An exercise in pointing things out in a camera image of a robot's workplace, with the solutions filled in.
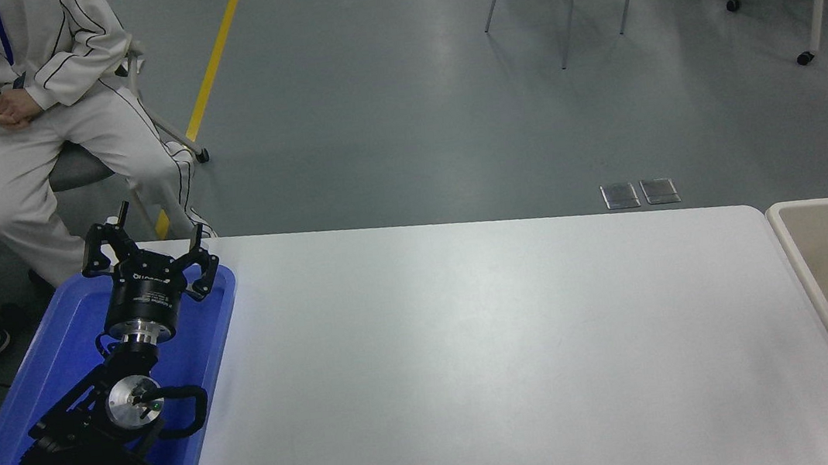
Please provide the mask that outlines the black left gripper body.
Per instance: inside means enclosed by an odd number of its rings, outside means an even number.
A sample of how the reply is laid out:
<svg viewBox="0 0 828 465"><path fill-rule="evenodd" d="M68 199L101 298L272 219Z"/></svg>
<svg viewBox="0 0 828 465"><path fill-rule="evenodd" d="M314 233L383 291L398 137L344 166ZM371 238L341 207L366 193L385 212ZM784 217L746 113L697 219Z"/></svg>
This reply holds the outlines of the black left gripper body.
<svg viewBox="0 0 828 465"><path fill-rule="evenodd" d="M105 331L122 334L131 322L153 322L175 329L186 280L174 257L158 253L132 255L112 271L112 296Z"/></svg>

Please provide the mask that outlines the person's left hand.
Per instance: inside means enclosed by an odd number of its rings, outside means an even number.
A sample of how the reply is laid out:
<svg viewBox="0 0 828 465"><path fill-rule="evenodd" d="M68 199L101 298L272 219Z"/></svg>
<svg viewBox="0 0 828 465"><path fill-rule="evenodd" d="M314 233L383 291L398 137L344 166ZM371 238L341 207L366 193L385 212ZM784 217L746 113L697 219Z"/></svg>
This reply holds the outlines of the person's left hand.
<svg viewBox="0 0 828 465"><path fill-rule="evenodd" d="M12 89L0 95L0 113L15 122L29 122L45 110L27 89Z"/></svg>

